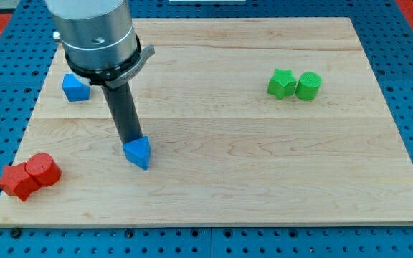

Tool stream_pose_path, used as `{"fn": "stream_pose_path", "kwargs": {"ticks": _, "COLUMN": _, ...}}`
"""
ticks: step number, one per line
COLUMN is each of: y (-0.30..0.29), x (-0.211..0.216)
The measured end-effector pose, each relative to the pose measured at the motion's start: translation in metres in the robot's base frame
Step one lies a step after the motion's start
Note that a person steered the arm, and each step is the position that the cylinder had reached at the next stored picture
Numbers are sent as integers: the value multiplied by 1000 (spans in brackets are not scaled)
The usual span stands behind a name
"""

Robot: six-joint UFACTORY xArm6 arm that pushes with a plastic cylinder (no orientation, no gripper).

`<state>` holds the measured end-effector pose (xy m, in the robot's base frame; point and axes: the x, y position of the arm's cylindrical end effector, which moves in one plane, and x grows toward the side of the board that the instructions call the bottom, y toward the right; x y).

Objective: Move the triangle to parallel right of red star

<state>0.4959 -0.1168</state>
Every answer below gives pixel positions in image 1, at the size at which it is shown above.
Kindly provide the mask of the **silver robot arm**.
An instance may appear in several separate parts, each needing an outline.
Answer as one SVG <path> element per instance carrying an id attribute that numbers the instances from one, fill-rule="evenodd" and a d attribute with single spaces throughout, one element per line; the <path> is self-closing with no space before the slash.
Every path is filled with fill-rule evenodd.
<path id="1" fill-rule="evenodd" d="M 46 0 L 73 75 L 101 87 L 118 135 L 126 144 L 143 137 L 129 81 L 155 54 L 142 48 L 126 0 Z"/>

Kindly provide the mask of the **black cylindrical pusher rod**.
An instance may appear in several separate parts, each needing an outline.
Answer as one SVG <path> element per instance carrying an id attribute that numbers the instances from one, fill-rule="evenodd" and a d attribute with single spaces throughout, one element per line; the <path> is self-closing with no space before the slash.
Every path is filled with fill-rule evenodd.
<path id="1" fill-rule="evenodd" d="M 133 96 L 128 83 L 117 88 L 102 87 L 122 144 L 143 137 Z"/>

